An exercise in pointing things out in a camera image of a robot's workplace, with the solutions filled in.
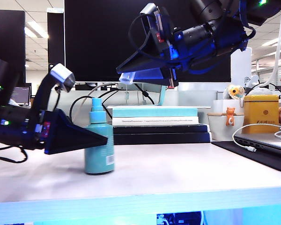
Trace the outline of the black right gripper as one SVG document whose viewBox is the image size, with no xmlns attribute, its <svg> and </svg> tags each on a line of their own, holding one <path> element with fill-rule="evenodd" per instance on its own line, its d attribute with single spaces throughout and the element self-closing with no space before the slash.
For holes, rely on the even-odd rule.
<svg viewBox="0 0 281 225">
<path fill-rule="evenodd" d="M 135 72 L 133 82 L 152 83 L 163 86 L 178 86 L 177 70 L 189 68 L 190 56 L 181 28 L 174 26 L 164 7 L 154 11 L 155 30 L 152 31 L 162 61 L 150 59 L 134 52 L 116 67 L 117 73 Z"/>
</svg>

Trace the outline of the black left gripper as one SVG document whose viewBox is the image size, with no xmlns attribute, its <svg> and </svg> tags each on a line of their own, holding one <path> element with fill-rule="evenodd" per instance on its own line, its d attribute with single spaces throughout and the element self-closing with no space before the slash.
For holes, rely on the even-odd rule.
<svg viewBox="0 0 281 225">
<path fill-rule="evenodd" d="M 23 109 L 23 148 L 48 155 L 102 146 L 108 138 L 73 124 L 61 109 Z"/>
</svg>

